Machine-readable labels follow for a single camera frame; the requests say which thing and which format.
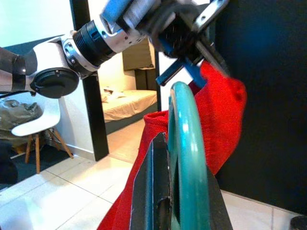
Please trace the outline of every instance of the mattress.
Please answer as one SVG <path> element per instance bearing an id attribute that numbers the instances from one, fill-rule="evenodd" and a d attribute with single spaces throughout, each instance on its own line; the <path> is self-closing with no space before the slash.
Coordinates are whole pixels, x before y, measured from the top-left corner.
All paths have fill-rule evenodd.
<path id="1" fill-rule="evenodd" d="M 143 112 L 157 102 L 157 92 L 151 90 L 127 90 L 125 97 L 103 102 L 105 122 L 121 120 Z"/>

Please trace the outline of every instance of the white plastic chair seat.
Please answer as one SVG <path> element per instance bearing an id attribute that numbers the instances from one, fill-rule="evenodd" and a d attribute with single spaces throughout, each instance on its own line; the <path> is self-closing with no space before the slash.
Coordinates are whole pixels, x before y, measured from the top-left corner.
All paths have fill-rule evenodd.
<path id="1" fill-rule="evenodd" d="M 23 137 L 34 133 L 39 133 L 46 129 L 52 128 L 59 123 L 59 100 L 44 97 L 41 101 L 42 104 L 38 103 L 38 105 L 43 110 L 43 114 L 36 120 L 26 122 L 13 128 L 12 133 L 15 136 Z"/>

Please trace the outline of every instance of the wooden chair leg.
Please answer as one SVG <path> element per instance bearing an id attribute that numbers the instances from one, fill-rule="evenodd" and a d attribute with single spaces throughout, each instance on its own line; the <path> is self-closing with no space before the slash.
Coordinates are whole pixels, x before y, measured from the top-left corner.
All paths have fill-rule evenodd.
<path id="1" fill-rule="evenodd" d="M 60 150 L 60 147 L 59 147 L 58 142 L 57 142 L 56 139 L 54 138 L 54 133 L 52 133 L 52 132 L 50 131 L 50 129 L 48 129 L 48 133 L 49 133 L 49 135 L 51 136 L 51 138 L 52 138 L 52 140 L 53 140 L 53 142 L 54 142 L 54 144 L 55 144 L 57 150 L 59 151 L 59 150 Z"/>
<path id="2" fill-rule="evenodd" d="M 40 173 L 39 135 L 35 134 L 36 173 Z"/>
<path id="3" fill-rule="evenodd" d="M 53 132 L 54 135 L 57 137 L 57 139 L 59 139 L 59 141 L 61 142 L 63 148 L 65 149 L 65 151 L 67 152 L 67 154 L 73 159 L 73 155 L 71 154 L 71 151 L 69 150 L 69 148 L 66 146 L 64 140 L 62 139 L 62 137 L 60 136 L 59 132 L 56 130 L 56 128 L 53 128 Z"/>
<path id="4" fill-rule="evenodd" d="M 28 143 L 27 143 L 27 150 L 25 152 L 25 163 L 29 163 L 29 157 L 30 157 L 30 150 L 31 150 L 31 142 L 32 142 L 32 135 L 29 135 Z"/>

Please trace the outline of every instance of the bed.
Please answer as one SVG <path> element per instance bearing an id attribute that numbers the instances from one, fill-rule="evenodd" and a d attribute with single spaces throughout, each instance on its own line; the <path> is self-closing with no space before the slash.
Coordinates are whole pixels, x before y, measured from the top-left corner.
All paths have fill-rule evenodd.
<path id="1" fill-rule="evenodd" d="M 126 90 L 124 97 L 103 102 L 106 133 L 110 134 L 157 111 L 157 92 L 151 90 Z"/>

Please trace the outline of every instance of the red fabric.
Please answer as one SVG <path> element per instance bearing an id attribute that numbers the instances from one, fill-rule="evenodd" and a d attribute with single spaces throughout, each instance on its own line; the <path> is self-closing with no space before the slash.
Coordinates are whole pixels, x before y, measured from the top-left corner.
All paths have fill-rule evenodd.
<path id="1" fill-rule="evenodd" d="M 207 62 L 203 62 L 201 74 L 208 83 L 196 93 L 195 101 L 200 114 L 207 165 L 216 174 L 239 141 L 247 95 L 243 83 L 225 78 Z M 144 120 L 139 154 L 126 187 L 100 223 L 99 230 L 129 229 L 134 178 L 151 140 L 160 132 L 167 133 L 168 112 L 148 114 Z"/>

